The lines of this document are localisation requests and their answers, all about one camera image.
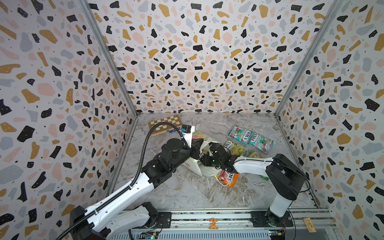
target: terrazzo wall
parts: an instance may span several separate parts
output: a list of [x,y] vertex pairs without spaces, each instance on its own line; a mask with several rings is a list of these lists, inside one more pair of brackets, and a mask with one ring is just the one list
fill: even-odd
[[138,112],[274,112],[332,0],[89,0]]
[[0,7],[0,238],[55,239],[105,197],[131,117],[76,1]]
[[345,1],[278,119],[344,239],[384,238],[384,1]]

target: terrazzo patterned wallpaper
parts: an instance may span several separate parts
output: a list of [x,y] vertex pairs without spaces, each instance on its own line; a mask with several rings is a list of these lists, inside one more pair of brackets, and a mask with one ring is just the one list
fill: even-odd
[[278,119],[344,239],[384,238],[384,1],[345,1]]
[[76,1],[0,7],[0,238],[55,239],[105,197],[131,117]]
[[89,0],[138,112],[274,112],[332,0]]

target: marble table surface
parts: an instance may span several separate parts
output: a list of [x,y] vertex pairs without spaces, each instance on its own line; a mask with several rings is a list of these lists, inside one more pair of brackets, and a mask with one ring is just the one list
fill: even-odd
[[[137,171],[142,145],[149,131],[148,122],[172,115],[174,114],[145,113],[139,115],[139,121],[117,178],[115,190],[130,181]],[[273,157],[277,153],[281,153],[293,161],[293,157],[272,114],[179,113],[179,116],[184,124],[196,126],[197,131],[214,138],[220,143],[225,143],[231,139],[228,137],[228,133],[235,124],[252,129],[274,141],[268,155],[258,151],[262,156]],[[179,138],[179,135],[173,132],[151,137],[143,166],[157,153],[161,152],[161,146],[171,138]],[[256,149],[236,140],[233,140],[233,142],[249,151]],[[271,181],[266,181],[259,175],[240,174],[234,187],[230,188],[222,186],[213,176],[204,178],[187,167],[180,166],[170,179],[151,193],[138,198],[128,208],[133,209],[147,201],[152,202],[154,207],[158,209],[268,208],[276,193],[277,191]],[[300,193],[298,199],[292,203],[292,207],[310,206],[313,207],[314,202],[308,192]]]

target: robotic arm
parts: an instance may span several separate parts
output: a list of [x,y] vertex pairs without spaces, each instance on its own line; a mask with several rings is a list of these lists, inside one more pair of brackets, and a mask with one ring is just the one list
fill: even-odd
[[133,179],[102,201],[86,209],[81,206],[73,209],[70,213],[71,227],[56,240],[62,239],[68,233],[71,233],[74,240],[105,240],[127,229],[154,226],[158,212],[150,202],[143,203],[132,211],[121,212],[136,199],[165,182],[190,157],[199,159],[205,166],[221,168],[228,173],[267,175],[278,193],[265,217],[271,225],[280,222],[303,186],[304,173],[282,154],[265,159],[247,158],[231,155],[219,143],[211,142],[210,153],[200,155],[200,146],[204,140],[192,140],[194,128],[183,125],[182,140],[168,140],[161,147],[161,153],[142,167],[134,184]]

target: chessboard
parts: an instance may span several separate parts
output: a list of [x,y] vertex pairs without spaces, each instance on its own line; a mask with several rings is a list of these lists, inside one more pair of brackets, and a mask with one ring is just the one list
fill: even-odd
[[[174,116],[171,116],[171,117],[167,117],[167,118],[163,118],[163,119],[159,119],[159,120],[156,120],[156,121],[149,122],[148,123],[149,129],[151,129],[158,122],[169,122],[169,123],[172,123],[173,125],[175,125],[178,128],[180,128],[182,126],[180,117],[178,115],[174,115]],[[151,136],[156,136],[156,135],[159,135],[159,134],[163,134],[163,133],[169,132],[170,130],[173,130],[173,129],[174,128],[169,126],[169,125],[161,125],[161,126],[158,126],[152,132]]]

